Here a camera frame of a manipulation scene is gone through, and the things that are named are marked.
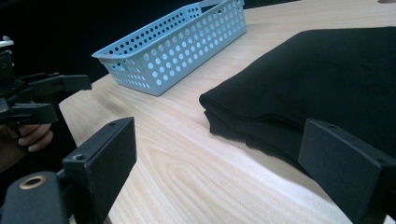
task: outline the folded black cloth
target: folded black cloth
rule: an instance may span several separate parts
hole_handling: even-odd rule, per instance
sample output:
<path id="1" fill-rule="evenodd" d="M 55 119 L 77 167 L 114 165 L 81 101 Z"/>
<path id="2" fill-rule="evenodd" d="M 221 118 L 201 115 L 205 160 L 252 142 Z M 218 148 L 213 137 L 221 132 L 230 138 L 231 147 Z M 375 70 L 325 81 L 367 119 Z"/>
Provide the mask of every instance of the folded black cloth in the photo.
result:
<path id="1" fill-rule="evenodd" d="M 301 32 L 199 101 L 210 132 L 296 166 L 306 119 L 396 158 L 396 27 Z"/>

